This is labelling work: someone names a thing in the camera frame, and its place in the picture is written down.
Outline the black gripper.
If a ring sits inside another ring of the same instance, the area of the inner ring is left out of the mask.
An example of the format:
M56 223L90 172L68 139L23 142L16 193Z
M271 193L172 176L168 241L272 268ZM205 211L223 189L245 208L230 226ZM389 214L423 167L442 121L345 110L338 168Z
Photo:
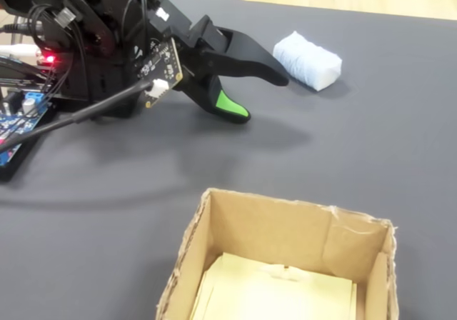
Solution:
M204 111L234 124L251 119L245 107L229 98L218 76L251 76L288 85L285 68L247 34L217 27L209 16L194 24L169 0L147 0L145 10L157 43L145 60L145 77L180 82L180 91Z

